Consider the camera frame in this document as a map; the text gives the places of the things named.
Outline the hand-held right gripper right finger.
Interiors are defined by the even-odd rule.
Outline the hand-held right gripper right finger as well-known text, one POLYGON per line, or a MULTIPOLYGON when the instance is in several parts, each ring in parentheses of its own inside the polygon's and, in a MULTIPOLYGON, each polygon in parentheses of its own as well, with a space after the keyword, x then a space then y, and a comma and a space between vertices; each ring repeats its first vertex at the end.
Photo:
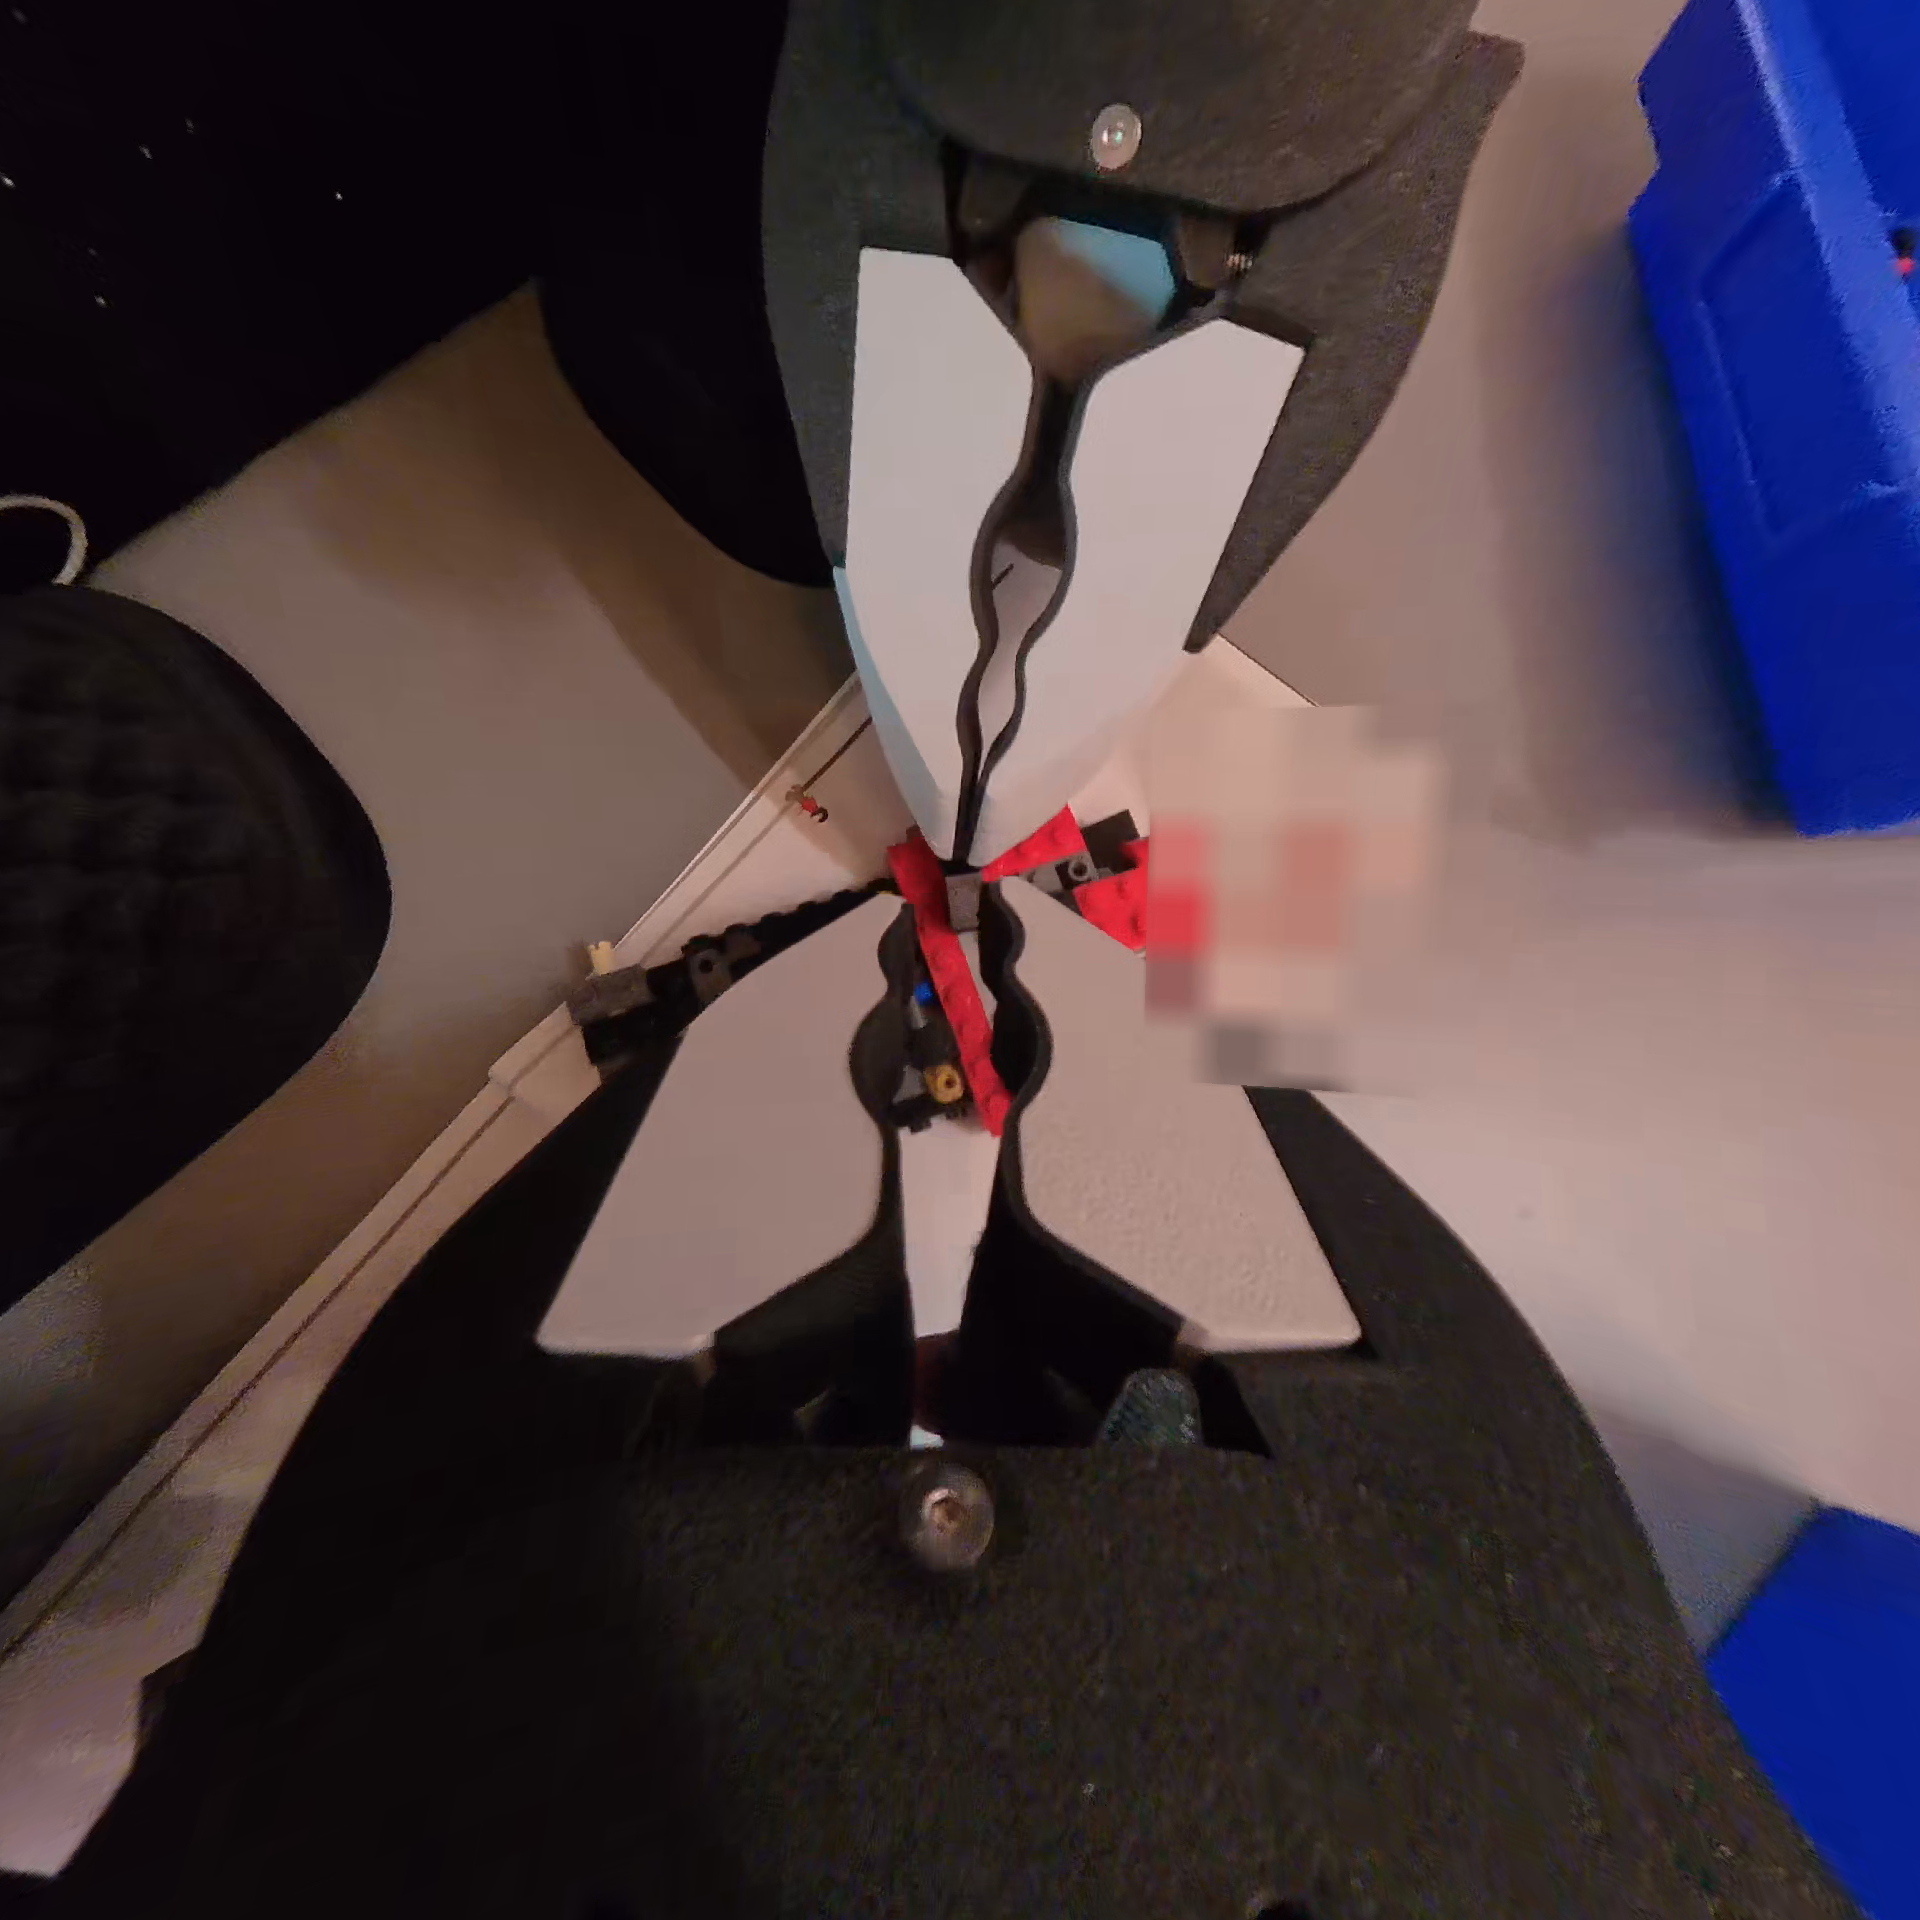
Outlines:
POLYGON ((1041 1028, 1013 1115, 1030 1221, 1206 1352, 1352 1349, 1355 1309, 1250 1097, 1146 1014, 1141 956, 1036 886, 1005 886, 1002 909, 1005 983, 1041 1028))

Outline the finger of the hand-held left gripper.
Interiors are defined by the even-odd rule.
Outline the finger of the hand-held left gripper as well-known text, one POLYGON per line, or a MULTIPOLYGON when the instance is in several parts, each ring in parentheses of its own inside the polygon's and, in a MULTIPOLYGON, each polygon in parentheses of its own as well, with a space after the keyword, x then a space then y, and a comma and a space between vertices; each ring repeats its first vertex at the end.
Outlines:
POLYGON ((1065 459, 1065 584, 978 771, 975 870, 1065 809, 1179 677, 1299 368, 1301 348, 1200 320, 1091 378, 1065 459))
POLYGON ((837 597, 896 798, 943 860, 963 855, 978 757, 987 535, 1030 410, 1022 342, 951 260, 857 251, 837 597))

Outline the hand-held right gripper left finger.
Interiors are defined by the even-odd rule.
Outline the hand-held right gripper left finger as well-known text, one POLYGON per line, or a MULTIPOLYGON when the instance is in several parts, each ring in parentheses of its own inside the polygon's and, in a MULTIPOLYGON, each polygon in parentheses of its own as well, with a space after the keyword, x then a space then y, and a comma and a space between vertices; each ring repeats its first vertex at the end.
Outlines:
POLYGON ((870 1228, 851 1046, 900 904, 857 904, 693 1018, 539 1327, 550 1356, 694 1359, 870 1228))

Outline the black and red lego model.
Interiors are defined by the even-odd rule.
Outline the black and red lego model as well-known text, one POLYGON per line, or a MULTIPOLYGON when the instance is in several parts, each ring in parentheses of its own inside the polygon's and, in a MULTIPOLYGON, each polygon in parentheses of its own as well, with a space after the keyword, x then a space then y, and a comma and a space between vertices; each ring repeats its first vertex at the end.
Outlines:
POLYGON ((675 1039, 712 1000, 803 937, 868 898, 904 898, 918 949, 904 995, 908 1073, 891 1119, 924 1131, 935 1117, 975 1117, 998 1136, 1013 1093, 988 1064, 988 995, 963 949, 975 933, 987 886, 1027 879, 1138 951, 1146 846, 1146 831, 1125 807, 1065 807, 982 871, 937 860, 919 831, 904 831, 868 879, 759 916, 694 904, 684 932, 665 932, 635 956, 623 956, 617 945, 589 945, 586 974, 567 989, 563 1014, 586 1064, 611 1075, 642 1049, 675 1039))

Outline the white lego instruction booklet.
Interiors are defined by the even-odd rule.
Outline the white lego instruction booklet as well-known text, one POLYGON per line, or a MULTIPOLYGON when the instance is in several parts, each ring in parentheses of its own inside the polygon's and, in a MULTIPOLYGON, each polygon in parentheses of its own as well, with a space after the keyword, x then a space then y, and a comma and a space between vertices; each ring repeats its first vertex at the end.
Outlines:
MULTIPOLYGON (((1250 717, 1301 708, 1312 711, 1295 691, 1215 640, 1153 725, 1175 743, 1238 733, 1273 744, 1276 723, 1250 717)), ((847 684, 611 953, 658 964, 693 933, 881 879, 904 831, 866 699, 847 684)), ((7 1605, 3 1916, 33 1914, 126 1780, 139 1691, 153 1697, 181 1677, 269 1477, 351 1344, 433 1240, 594 1088, 576 1028, 547 1014, 7 1605)), ((904 1151, 908 1273, 930 1333, 957 1327, 978 1239, 966 1210, 987 1201, 991 1146, 969 1132, 904 1151)), ((1243 1254, 1227 1240, 1199 1277, 1160 1290, 1187 1349, 1325 1352, 1357 1340, 1299 1201, 1281 1206, 1281 1250, 1263 1280, 1250 1232, 1241 1240, 1243 1254)))

